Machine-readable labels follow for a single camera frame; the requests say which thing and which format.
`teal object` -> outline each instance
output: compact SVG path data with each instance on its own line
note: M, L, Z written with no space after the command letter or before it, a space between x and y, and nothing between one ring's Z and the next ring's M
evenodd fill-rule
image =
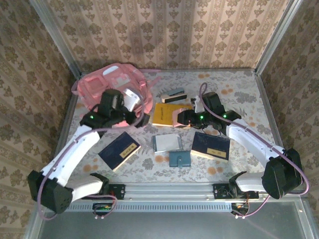
M170 167L190 167L190 151L170 151L169 152Z

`small notebook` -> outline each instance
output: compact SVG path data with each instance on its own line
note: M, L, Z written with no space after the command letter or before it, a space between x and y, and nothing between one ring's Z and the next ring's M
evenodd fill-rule
M173 111L181 108L191 110L192 106L157 103L155 105L152 125L173 126Z
M140 148L140 144L124 132L99 152L99 156L115 171Z
M196 132L190 154L228 162L230 139Z

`blue notebook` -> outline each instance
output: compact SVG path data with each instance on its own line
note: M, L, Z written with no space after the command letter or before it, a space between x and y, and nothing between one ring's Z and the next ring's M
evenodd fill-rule
M99 152L99 156L115 171L140 148L141 145L124 132Z
M208 159L229 160L230 139L196 132L190 154Z

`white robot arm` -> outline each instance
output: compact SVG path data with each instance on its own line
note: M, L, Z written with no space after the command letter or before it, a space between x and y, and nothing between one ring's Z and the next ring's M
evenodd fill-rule
M92 194L105 195L108 193L109 180L97 173L72 183L68 183L68 180L83 156L104 134L104 132L91 130L111 127L123 120L132 124L136 119L135 113L128 111L128 108L123 105L123 95L122 97L120 97L120 95L122 94L116 90L106 91L106 94L102 96L101 103L104 106L112 105L115 107L112 109L100 107L98 108L97 113L93 110L87 113L81 120L80 126L77 128L71 140L53 161L45 166L41 172L32 171L29 174L28 183L31 195L35 201L37 199L40 184L47 175L47 182L45 182L42 195L40 195L41 204L58 214L63 213L70 203L75 200ZM178 123L183 125L188 125L190 123L194 128L204 128L208 125L213 125L215 129L246 147L265 167L265 172L263 173L241 172L232 177L229 181L229 187L233 191L235 197L237 195L240 196L243 192L247 191L266 191L273 198L279 199L302 183L300 174L289 164L285 163L285 161L273 151L273 149L276 149L279 152L284 153L301 168L299 154L295 150L285 150L269 141L268 143L271 144L272 147L266 147L256 136L247 132L247 129L252 129L243 119L241 119L240 115L234 111L225 112L217 94L207 94L205 103L206 105L211 105L214 111L224 115L225 118L228 118L234 123L244 125L245 128L241 128L236 124L224 123L217 120L208 112L196 114L192 110L179 113L177 119ZM204 118L207 119L206 122L201 120L203 114L205 115ZM144 120L138 126L147 124L148 119L149 118ZM259 138L266 140L258 132L252 131ZM80 135L86 132L87 134L84 137L77 140ZM57 160L59 160L58 165L55 168L52 168Z
M37 201L38 192L42 191L40 193L41 204L60 214L75 200L93 194L108 194L109 180L97 173L74 182L68 181L87 151L105 133L98 129L111 128L124 120L128 124L134 124L135 127L148 123L148 115L144 115L139 123L137 122L132 110L140 99L135 93L131 92L131 94L133 94L132 97L124 98L120 91L112 89L103 93L101 103L83 116L80 126L59 154L41 172L33 170L28 175L33 200Z

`pink bag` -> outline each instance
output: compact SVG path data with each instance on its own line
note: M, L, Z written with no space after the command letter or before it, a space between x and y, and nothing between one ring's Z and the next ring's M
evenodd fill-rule
M159 71L160 70L144 70L144 72ZM157 77L151 84L147 85L143 73L133 65L115 63L84 76L81 80L74 83L71 91L80 97L88 110L91 110L96 104L100 103L102 93L106 89L112 88L121 92L126 88L134 89L143 97L145 104L144 112L148 114L153 107L150 87L159 79L160 77ZM139 105L134 111L139 115L141 109L142 105Z

